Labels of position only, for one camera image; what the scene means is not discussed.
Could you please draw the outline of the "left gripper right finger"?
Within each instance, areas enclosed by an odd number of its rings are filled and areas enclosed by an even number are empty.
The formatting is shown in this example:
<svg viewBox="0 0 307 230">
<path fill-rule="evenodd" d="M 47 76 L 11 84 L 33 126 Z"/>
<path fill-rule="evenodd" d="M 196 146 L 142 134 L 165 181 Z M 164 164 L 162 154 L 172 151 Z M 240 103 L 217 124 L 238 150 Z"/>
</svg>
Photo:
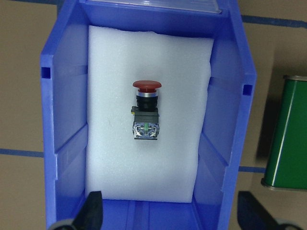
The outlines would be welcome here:
<svg viewBox="0 0 307 230">
<path fill-rule="evenodd" d="M 292 230 L 290 224 L 278 224 L 249 191 L 239 191 L 237 221 L 242 230 Z"/>
</svg>

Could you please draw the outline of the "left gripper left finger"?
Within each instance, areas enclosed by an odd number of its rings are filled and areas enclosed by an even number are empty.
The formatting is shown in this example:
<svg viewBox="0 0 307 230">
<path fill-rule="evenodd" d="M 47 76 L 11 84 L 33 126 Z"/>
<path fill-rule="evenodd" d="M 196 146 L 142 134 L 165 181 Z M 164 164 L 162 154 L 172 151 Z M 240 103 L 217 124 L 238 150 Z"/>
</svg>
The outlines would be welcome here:
<svg viewBox="0 0 307 230">
<path fill-rule="evenodd" d="M 103 225 L 103 199 L 101 191 L 90 192 L 74 219 L 53 223 L 50 230 L 100 230 Z"/>
</svg>

